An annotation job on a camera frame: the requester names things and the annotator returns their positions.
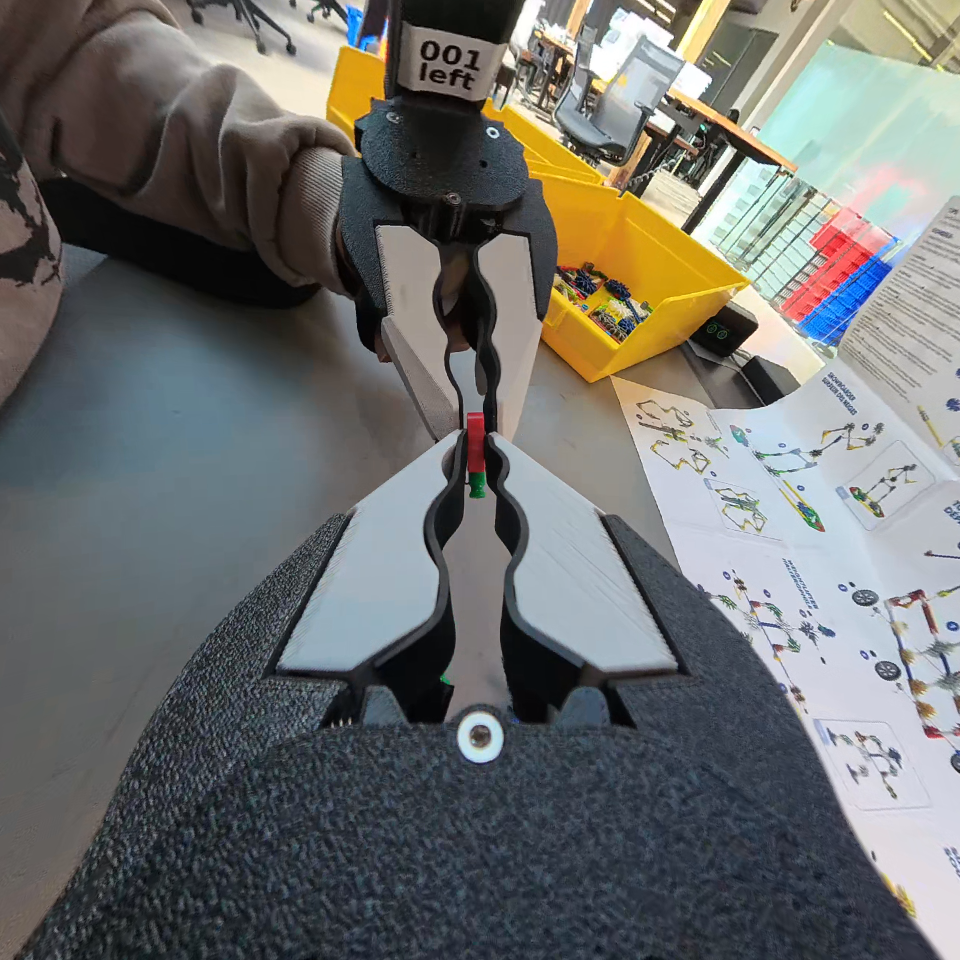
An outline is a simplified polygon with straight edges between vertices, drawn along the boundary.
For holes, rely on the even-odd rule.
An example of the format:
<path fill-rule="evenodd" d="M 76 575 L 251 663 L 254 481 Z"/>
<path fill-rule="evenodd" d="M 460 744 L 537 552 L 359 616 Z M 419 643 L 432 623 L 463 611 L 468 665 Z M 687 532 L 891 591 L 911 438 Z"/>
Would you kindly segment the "grey desk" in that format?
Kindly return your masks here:
<path fill-rule="evenodd" d="M 321 296 L 291 313 L 234 308 L 114 260 L 73 278 L 54 330 L 26 382 L 2 412 L 2 955 L 18 952 L 69 882 L 110 807 L 135 742 L 162 695 L 214 622 L 289 554 L 318 560 L 314 531 L 376 482 L 422 452 L 427 435 L 397 378 L 356 345 L 353 314 Z M 776 862 L 773 912 L 738 900 L 729 932 L 705 927 L 700 895 L 721 880 L 693 857 L 712 855 L 718 834 L 698 828 L 696 847 L 675 847 L 654 867 L 689 879 L 690 897 L 654 898 L 623 885 L 641 865 L 647 834 L 614 822 L 656 800 L 725 799 L 689 766 L 653 779 L 646 755 L 626 769 L 633 733 L 618 734 L 573 786 L 548 787 L 560 812 L 587 814 L 582 839 L 560 851 L 539 787 L 521 769 L 503 799 L 478 808 L 446 799 L 488 773 L 441 766 L 405 789 L 401 822 L 377 786 L 398 781 L 400 748 L 386 763 L 364 755 L 359 777 L 321 767 L 338 744 L 293 734 L 269 762 L 268 786 L 294 801 L 290 773 L 319 775 L 339 792 L 330 808 L 306 805 L 304 894 L 277 889 L 278 935 L 238 942 L 239 957 L 706 958 L 718 948 L 751 954 L 744 938 L 801 936 L 780 884 L 798 879 Z M 477 810 L 477 816 L 468 812 Z M 319 819 L 310 816 L 320 815 Z"/>

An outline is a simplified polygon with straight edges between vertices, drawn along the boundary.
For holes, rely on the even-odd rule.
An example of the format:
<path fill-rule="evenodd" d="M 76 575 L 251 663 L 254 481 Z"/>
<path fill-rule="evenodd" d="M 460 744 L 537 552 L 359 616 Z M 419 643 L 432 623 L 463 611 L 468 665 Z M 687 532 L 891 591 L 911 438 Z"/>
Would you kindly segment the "fold-out toy instruction sheet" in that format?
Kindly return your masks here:
<path fill-rule="evenodd" d="M 684 576 L 752 646 L 868 859 L 958 958 L 959 201 L 771 405 L 611 384 Z"/>

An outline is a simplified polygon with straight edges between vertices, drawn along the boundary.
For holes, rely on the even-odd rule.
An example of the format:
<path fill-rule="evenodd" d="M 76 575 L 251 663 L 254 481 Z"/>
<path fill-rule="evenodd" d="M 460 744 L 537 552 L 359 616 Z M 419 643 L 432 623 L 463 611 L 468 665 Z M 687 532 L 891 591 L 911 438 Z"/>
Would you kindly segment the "wooden office table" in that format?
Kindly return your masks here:
<path fill-rule="evenodd" d="M 691 98 L 676 87 L 671 87 L 666 96 L 690 109 L 700 119 L 722 129 L 726 134 L 729 147 L 734 151 L 733 158 L 726 163 L 726 166 L 717 175 L 699 203 L 684 221 L 680 228 L 683 233 L 687 235 L 694 233 L 745 162 L 751 161 L 760 165 L 773 166 L 777 171 L 788 174 L 797 172 L 798 166 L 796 163 L 764 144 L 762 140 L 753 136 L 711 106 Z"/>

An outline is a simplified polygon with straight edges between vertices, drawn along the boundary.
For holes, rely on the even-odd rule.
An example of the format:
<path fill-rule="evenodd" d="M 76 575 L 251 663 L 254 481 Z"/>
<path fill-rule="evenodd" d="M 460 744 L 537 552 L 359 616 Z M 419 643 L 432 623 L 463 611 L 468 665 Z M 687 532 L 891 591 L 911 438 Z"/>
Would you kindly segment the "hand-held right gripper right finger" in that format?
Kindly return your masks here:
<path fill-rule="evenodd" d="M 504 437 L 487 436 L 485 452 L 494 530 L 510 556 L 500 622 L 510 693 L 678 673 L 610 517 Z"/>

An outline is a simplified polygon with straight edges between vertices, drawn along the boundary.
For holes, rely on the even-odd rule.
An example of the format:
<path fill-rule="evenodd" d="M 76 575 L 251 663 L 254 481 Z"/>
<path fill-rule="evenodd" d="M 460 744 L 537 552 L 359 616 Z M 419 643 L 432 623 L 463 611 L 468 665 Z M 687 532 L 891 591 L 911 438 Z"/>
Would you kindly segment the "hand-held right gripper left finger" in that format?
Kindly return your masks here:
<path fill-rule="evenodd" d="M 462 522 L 467 436 L 447 436 L 348 515 L 278 652 L 278 675 L 423 694 L 452 660 L 443 547 Z"/>

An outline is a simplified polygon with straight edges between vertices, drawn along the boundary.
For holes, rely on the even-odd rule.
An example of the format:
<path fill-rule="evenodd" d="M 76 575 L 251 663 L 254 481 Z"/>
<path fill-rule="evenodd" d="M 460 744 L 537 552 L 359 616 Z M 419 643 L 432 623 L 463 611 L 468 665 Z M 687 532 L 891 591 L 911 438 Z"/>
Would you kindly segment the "black digital clock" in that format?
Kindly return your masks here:
<path fill-rule="evenodd" d="M 719 358 L 734 355 L 759 329 L 757 316 L 730 301 L 706 319 L 689 337 L 698 346 Z"/>

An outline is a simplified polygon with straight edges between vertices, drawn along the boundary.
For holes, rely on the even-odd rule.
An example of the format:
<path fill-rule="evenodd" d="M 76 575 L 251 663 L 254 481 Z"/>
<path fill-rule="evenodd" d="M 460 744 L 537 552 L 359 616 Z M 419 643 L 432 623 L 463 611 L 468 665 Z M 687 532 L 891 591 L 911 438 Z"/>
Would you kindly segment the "pile of toy pieces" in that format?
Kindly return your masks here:
<path fill-rule="evenodd" d="M 554 273 L 553 291 L 618 345 L 654 312 L 648 301 L 634 298 L 625 283 L 609 277 L 591 261 L 579 267 L 559 265 Z"/>

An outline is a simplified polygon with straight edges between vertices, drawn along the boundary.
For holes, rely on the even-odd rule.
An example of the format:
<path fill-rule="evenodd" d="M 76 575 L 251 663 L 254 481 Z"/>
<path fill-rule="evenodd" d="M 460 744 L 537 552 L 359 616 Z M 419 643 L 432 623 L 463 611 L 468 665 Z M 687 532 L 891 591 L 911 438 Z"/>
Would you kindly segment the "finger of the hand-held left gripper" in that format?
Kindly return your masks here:
<path fill-rule="evenodd" d="M 500 234 L 479 248 L 477 266 L 489 298 L 489 317 L 481 321 L 478 358 L 486 388 L 486 428 L 501 436 L 514 436 L 542 336 L 529 240 Z"/>
<path fill-rule="evenodd" d="M 387 308 L 381 339 L 428 433 L 443 439 L 461 429 L 462 410 L 435 303 L 439 249 L 407 225 L 380 224 L 375 239 Z"/>

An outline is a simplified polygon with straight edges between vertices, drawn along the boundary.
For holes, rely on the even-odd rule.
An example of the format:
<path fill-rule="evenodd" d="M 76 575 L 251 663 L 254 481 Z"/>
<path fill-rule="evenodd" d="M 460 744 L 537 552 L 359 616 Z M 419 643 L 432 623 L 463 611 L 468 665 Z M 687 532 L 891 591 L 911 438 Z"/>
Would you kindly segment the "small black device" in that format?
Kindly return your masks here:
<path fill-rule="evenodd" d="M 755 394 L 761 406 L 770 406 L 794 394 L 801 386 L 786 367 L 760 355 L 750 357 L 740 375 Z"/>

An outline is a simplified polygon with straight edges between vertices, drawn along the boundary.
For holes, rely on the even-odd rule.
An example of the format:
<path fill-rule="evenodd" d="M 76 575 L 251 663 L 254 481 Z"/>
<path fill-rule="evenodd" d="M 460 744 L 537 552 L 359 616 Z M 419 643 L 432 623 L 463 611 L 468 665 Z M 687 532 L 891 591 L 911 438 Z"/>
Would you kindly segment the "black office chair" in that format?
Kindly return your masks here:
<path fill-rule="evenodd" d="M 568 83 L 558 98 L 553 119 L 560 143 L 588 162 L 621 167 L 637 148 L 647 121 L 682 72 L 686 61 L 676 52 L 638 39 L 593 109 L 586 113 L 594 80 L 593 45 L 579 42 Z"/>
<path fill-rule="evenodd" d="M 184 2 L 190 11 L 190 17 L 194 23 L 199 26 L 205 25 L 205 17 L 203 11 L 208 8 L 223 8 L 225 10 L 231 10 L 234 15 L 234 19 L 246 26 L 250 31 L 252 36 L 256 51 L 262 56 L 267 55 L 267 46 L 264 42 L 261 27 L 266 25 L 271 30 L 275 31 L 282 40 L 285 41 L 285 52 L 288 56 L 294 57 L 297 54 L 297 47 L 293 41 L 293 38 L 289 31 L 282 28 L 282 26 L 273 18 L 270 17 L 266 11 L 258 6 L 257 2 L 254 1 L 185 1 Z"/>

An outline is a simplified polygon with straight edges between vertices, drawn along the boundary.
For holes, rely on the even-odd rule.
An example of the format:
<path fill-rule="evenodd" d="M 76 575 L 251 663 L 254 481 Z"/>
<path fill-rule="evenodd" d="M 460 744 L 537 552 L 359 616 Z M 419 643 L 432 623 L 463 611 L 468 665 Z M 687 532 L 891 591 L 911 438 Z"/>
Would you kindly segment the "red blue stacked bins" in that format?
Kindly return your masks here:
<path fill-rule="evenodd" d="M 807 242 L 811 256 L 776 292 L 774 309 L 806 339 L 837 347 L 856 314 L 892 270 L 901 241 L 840 206 Z"/>

